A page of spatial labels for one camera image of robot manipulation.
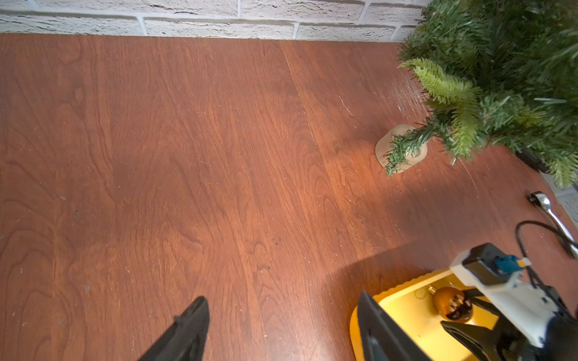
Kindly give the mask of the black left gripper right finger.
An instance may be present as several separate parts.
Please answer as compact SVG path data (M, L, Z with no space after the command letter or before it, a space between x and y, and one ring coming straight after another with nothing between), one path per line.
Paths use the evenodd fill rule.
M430 361L429 356L365 291L358 301L363 360Z

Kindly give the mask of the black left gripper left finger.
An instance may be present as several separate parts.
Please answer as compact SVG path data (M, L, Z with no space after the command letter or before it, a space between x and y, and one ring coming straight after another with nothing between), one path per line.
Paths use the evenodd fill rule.
M209 333L209 302L197 297L174 317L173 324L139 358L145 360L201 361Z

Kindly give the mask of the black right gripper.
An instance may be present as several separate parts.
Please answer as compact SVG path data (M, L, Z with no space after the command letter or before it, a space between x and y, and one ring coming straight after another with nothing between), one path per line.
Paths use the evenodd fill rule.
M464 290L463 294L460 309L470 311L477 306L495 316L501 316L501 312L492 303L483 299L480 290ZM442 321L441 326L478 360L546 360L543 333L539 333L539 329L529 329L523 333L504 316L498 318L492 330L448 321Z

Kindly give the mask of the shiny brown ball ornament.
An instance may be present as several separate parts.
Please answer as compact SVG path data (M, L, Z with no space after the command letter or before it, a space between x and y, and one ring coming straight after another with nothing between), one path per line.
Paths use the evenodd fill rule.
M473 318L474 308L463 291L455 287L429 287L429 292L433 306L444 320L467 323Z

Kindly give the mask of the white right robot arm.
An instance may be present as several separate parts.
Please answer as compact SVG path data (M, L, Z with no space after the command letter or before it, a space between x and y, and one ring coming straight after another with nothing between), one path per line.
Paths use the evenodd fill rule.
M479 360L576 360L577 320L556 314L548 323L543 347L531 345L512 322L489 302L480 299L478 290L466 290L465 300L498 317L493 329L443 321L444 330Z

